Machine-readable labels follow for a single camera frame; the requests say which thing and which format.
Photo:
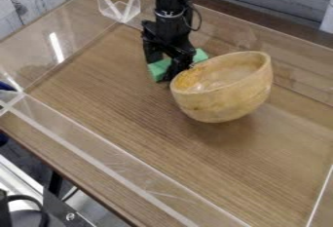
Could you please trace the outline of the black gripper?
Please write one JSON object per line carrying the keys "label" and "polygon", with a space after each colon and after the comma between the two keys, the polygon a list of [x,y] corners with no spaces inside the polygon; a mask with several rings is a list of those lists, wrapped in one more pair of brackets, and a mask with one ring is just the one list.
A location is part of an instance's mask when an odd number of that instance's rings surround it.
{"label": "black gripper", "polygon": [[146,61],[155,63],[170,56],[163,80],[168,82],[183,70],[190,68],[197,53],[189,40],[193,31],[193,11],[155,10],[155,20],[143,20],[142,40]]}

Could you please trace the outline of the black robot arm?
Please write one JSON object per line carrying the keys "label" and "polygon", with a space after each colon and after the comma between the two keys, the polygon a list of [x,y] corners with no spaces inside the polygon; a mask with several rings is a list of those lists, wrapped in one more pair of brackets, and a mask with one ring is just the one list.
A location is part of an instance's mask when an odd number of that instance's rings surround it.
{"label": "black robot arm", "polygon": [[201,29],[201,25],[193,26],[194,14],[202,16],[193,0],[155,0],[155,20],[142,21],[147,63],[156,63],[163,55],[170,57],[163,82],[168,82],[193,64],[197,50],[190,42],[190,33]]}

